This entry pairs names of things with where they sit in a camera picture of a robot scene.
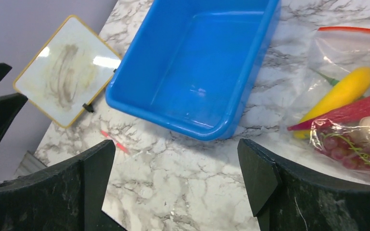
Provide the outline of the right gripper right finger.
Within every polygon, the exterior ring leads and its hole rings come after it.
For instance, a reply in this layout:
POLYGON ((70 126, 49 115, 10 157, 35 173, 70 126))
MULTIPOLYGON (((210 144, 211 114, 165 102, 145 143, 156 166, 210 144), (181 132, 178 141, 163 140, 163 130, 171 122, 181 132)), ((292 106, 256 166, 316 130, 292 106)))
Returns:
POLYGON ((370 231, 370 185, 335 178, 241 139, 238 159, 262 231, 370 231))

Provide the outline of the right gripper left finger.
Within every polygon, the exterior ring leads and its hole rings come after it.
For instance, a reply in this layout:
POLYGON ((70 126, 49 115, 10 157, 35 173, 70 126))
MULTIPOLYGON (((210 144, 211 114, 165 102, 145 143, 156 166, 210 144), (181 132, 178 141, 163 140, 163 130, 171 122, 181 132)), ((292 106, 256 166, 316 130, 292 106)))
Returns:
POLYGON ((102 211, 115 156, 105 140, 33 174, 0 184, 0 231, 120 231, 102 211))

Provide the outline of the red chili pepper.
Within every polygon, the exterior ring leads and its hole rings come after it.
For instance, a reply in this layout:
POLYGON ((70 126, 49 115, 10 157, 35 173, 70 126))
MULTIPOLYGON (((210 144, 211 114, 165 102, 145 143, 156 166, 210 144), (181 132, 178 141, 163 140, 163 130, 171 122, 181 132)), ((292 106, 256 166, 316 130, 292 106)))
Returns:
POLYGON ((331 110, 305 122, 287 128, 288 131, 308 130, 332 123, 351 123, 370 116, 370 96, 331 110))

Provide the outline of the clear zip bag orange zipper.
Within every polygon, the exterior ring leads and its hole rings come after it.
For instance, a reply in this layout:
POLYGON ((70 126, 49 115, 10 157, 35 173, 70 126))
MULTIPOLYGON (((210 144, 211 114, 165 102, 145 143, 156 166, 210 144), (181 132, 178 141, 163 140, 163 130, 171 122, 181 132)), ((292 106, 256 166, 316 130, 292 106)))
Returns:
POLYGON ((283 137, 370 178, 370 28, 319 28, 306 63, 283 137))

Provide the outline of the yellow banana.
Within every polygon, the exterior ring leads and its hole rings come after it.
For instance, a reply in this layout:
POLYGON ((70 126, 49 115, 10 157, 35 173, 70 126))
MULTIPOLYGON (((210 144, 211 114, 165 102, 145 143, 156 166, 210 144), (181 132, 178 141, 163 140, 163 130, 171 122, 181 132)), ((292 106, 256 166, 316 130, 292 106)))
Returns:
POLYGON ((370 67, 359 67, 341 79, 332 89, 299 121, 299 124, 288 127, 298 137, 304 137, 309 130, 311 119, 334 109, 348 105, 359 99, 370 87, 370 67))

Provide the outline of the purple grape bunch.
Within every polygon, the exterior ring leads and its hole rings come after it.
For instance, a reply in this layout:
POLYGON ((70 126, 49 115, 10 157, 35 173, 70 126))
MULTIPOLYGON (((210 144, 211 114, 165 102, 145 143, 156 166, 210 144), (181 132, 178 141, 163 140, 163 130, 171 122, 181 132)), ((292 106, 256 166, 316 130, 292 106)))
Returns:
POLYGON ((318 128, 310 135, 310 143, 320 154, 347 169, 370 172, 370 138, 360 130, 318 128))

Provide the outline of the blue plastic bin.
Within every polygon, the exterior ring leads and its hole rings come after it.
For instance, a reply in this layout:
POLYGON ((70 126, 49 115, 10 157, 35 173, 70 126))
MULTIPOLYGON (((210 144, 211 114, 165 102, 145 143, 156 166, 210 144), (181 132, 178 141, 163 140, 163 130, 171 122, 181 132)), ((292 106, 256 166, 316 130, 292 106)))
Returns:
POLYGON ((109 83, 116 110, 200 141, 235 133, 278 0, 156 0, 109 83))

